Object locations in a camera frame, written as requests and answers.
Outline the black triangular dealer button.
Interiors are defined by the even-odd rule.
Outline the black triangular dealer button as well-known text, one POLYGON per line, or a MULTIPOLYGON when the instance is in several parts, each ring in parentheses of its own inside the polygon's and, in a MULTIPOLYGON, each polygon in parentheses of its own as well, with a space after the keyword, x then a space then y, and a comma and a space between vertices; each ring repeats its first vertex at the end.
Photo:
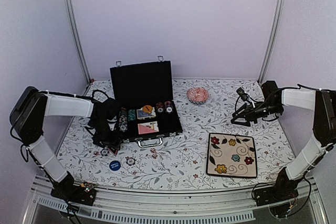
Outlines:
POLYGON ((111 148, 111 147, 109 147, 108 148, 108 150, 114 155, 114 156, 116 156, 117 154, 118 154, 118 149, 116 149, 116 148, 111 148))

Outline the red playing card deck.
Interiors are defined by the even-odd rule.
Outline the red playing card deck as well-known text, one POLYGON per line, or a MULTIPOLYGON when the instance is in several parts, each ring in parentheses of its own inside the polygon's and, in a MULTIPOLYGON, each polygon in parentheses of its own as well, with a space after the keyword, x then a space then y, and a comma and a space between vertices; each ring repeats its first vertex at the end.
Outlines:
POLYGON ((159 127, 157 121, 145 122, 138 124, 138 133, 139 134, 150 134, 159 132, 159 127))

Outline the black poker case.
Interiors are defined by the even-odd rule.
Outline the black poker case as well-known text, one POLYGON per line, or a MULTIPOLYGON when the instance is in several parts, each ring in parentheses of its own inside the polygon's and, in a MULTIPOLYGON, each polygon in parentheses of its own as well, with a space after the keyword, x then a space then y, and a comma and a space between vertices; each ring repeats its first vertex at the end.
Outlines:
POLYGON ((177 108, 173 99, 172 69, 170 61, 158 56, 157 61, 122 65, 116 62, 110 68, 111 83, 115 100, 121 107, 127 109, 142 109, 145 105, 153 107, 152 113, 156 117, 145 120, 128 121, 128 129, 120 131, 122 143, 137 143, 140 148, 150 147, 150 140, 159 140, 157 145, 163 143, 163 138, 174 137, 183 132, 177 108), (158 102, 171 101, 173 112, 166 113, 165 106, 162 113, 158 113, 155 105, 158 102), (138 124, 157 121, 159 132, 139 134, 138 124))

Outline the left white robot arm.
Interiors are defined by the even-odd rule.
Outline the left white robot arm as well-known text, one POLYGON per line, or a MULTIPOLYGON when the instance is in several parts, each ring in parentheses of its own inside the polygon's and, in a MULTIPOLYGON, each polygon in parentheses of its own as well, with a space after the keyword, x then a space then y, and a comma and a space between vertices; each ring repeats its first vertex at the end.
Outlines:
POLYGON ((78 188, 68 179, 71 175, 57 159, 44 134, 44 122, 48 118, 88 119, 87 130, 92 133, 92 141, 99 147, 117 147, 116 131, 110 127, 121 107, 107 97, 98 101, 92 95, 80 96, 68 93, 41 91, 28 86, 12 109, 9 121, 10 135, 20 141, 45 173, 56 183, 57 190, 67 200, 78 195, 78 188))

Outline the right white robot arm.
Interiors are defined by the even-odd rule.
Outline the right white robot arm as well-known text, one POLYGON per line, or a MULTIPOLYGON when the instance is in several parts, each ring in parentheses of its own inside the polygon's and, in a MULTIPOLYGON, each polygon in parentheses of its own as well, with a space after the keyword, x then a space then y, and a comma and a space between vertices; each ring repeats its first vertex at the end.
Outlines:
POLYGON ((296 156, 277 176, 271 190, 276 201, 291 194, 292 185, 301 181, 308 171, 314 169, 335 145, 335 91, 311 88, 303 85, 278 87, 275 81, 261 85, 262 99, 256 100, 243 88, 237 89, 242 106, 233 112, 231 123, 250 126, 259 119, 282 115, 285 109, 298 112, 281 120, 287 136, 298 136, 296 156))

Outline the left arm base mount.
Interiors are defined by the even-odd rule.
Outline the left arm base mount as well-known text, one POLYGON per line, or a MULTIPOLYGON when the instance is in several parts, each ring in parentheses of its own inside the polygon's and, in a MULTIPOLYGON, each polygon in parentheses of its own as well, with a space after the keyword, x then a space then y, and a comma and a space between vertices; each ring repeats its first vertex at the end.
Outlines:
POLYGON ((73 182, 53 182, 51 196, 62 199, 66 203, 74 202, 82 205, 93 206, 97 191, 86 190, 82 186, 74 185, 73 182))

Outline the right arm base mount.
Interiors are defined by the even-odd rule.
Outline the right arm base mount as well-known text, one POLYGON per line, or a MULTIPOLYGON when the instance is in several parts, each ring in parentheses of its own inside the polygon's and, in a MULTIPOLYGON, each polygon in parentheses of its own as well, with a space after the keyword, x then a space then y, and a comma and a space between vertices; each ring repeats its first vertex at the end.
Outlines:
POLYGON ((270 213, 278 218, 287 218, 292 212, 299 196, 296 189, 280 189, 267 183, 258 183, 251 192, 258 207, 269 206, 270 213))

